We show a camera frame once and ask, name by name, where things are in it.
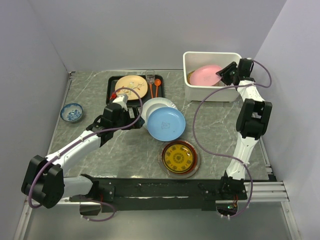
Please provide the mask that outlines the white scalloped plate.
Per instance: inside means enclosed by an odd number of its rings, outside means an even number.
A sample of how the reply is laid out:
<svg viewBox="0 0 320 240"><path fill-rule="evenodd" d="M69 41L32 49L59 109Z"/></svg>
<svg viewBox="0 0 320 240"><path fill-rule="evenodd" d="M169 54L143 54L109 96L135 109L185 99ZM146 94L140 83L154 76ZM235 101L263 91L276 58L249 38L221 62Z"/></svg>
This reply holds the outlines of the white scalloped plate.
<svg viewBox="0 0 320 240"><path fill-rule="evenodd" d="M174 108L178 109L177 106L169 99L164 97L155 97L147 100L142 106L141 118L144 120L143 127L148 129L148 118L151 113L160 108Z"/></svg>

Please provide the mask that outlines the pink plate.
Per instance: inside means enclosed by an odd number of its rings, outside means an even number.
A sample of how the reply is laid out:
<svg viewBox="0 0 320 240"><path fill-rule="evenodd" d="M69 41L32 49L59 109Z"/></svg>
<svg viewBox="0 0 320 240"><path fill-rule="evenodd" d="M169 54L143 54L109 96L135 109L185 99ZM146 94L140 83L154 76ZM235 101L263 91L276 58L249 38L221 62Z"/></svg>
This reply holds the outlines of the pink plate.
<svg viewBox="0 0 320 240"><path fill-rule="evenodd" d="M189 77L189 83L193 86L214 86L219 83L221 77L217 72L222 68L218 65L205 65L195 70Z"/></svg>

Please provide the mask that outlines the light blue plate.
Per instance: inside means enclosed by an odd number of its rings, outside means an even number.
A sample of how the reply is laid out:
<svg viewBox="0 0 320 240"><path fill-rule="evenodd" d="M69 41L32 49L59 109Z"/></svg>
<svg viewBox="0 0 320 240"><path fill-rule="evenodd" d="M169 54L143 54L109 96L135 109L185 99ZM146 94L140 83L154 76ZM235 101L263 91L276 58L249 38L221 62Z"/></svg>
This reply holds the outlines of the light blue plate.
<svg viewBox="0 0 320 240"><path fill-rule="evenodd" d="M170 142L178 139L186 129L184 115L172 107L161 107L153 111L147 120L147 130L156 140Z"/></svg>

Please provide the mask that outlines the woven bamboo plate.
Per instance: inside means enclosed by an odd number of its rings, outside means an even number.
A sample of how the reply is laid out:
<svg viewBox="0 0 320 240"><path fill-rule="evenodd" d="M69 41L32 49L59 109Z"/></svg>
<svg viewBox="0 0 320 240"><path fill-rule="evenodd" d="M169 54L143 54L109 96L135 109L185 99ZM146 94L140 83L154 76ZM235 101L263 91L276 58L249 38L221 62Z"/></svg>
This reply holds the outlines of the woven bamboo plate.
<svg viewBox="0 0 320 240"><path fill-rule="evenodd" d="M192 74L194 73L194 71L191 71L187 74L187 79L190 79L190 77L192 76Z"/></svg>

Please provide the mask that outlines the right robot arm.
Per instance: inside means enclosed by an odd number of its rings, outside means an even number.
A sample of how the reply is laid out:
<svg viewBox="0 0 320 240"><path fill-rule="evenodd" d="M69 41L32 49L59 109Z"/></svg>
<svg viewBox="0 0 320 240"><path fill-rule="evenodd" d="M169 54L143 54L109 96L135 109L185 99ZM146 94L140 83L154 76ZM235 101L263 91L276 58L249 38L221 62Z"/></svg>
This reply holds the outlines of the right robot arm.
<svg viewBox="0 0 320 240"><path fill-rule="evenodd" d="M235 86L243 101L235 126L236 147L218 188L219 195L224 199L246 192L246 167L255 145L267 131L273 108L271 102L261 97L258 84L251 77L254 63L252 59L242 58L216 73L226 86Z"/></svg>

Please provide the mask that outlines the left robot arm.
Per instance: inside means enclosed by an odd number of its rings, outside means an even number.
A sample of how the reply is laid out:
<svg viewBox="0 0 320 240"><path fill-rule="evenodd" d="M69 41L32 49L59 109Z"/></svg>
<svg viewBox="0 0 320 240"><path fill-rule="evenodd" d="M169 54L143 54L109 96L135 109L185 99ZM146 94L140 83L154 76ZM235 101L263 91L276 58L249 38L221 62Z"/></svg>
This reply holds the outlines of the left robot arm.
<svg viewBox="0 0 320 240"><path fill-rule="evenodd" d="M34 156L27 167L21 191L36 209L50 209L62 198L81 195L88 201L100 193L97 181L87 175L65 177L89 153L111 140L118 130L140 129L144 124L137 106L108 104L82 134L65 147L45 157Z"/></svg>

